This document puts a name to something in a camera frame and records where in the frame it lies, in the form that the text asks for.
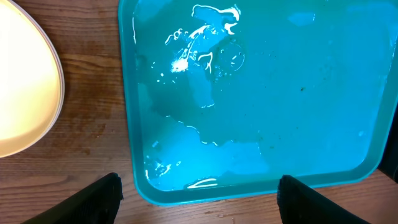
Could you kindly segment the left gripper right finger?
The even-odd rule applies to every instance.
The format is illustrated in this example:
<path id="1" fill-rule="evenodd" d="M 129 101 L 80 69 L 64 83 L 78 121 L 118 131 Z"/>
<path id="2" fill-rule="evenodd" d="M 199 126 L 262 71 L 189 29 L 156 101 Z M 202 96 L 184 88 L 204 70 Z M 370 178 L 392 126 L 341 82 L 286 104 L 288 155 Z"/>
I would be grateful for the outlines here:
<path id="1" fill-rule="evenodd" d="M 279 180 L 277 204 L 283 224 L 366 223 L 291 175 Z"/>

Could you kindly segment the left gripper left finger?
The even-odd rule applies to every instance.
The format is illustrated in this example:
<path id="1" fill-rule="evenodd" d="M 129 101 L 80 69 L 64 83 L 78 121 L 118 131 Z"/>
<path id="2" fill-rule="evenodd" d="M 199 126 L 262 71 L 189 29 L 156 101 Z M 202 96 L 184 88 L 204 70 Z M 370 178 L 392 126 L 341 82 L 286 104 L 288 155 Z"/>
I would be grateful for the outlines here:
<path id="1" fill-rule="evenodd" d="M 23 224 L 113 224 L 122 199 L 121 178 L 112 172 Z"/>

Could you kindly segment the yellow-green plate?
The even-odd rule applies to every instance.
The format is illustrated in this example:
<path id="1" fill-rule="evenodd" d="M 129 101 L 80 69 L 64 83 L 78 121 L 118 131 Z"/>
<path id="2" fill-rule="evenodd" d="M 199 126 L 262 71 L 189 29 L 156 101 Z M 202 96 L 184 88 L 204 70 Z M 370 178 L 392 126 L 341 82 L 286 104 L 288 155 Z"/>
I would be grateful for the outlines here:
<path id="1" fill-rule="evenodd" d="M 1 157 L 43 138 L 64 96 L 62 65 L 49 37 L 16 2 L 1 0 Z"/>

